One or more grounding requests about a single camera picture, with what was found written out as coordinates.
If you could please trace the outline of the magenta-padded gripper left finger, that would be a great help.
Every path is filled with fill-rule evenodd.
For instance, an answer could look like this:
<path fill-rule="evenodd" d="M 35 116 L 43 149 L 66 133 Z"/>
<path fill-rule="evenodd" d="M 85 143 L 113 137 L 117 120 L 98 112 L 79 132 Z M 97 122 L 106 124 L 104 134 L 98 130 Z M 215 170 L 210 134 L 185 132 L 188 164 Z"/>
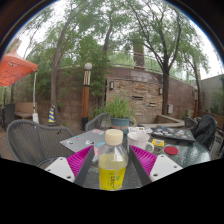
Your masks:
<path fill-rule="evenodd" d="M 57 158 L 46 168 L 46 171 L 75 183 L 78 186 L 82 186 L 93 157 L 94 146 L 90 145 L 68 158 Z"/>

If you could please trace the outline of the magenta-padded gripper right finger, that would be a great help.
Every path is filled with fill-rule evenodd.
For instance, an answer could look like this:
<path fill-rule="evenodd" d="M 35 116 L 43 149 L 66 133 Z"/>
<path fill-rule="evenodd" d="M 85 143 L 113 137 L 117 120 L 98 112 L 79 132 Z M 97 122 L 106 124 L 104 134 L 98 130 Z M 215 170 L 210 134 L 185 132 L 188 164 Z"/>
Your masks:
<path fill-rule="evenodd" d="M 136 146 L 129 146 L 131 158 L 143 186 L 182 169 L 165 154 L 154 155 Z"/>

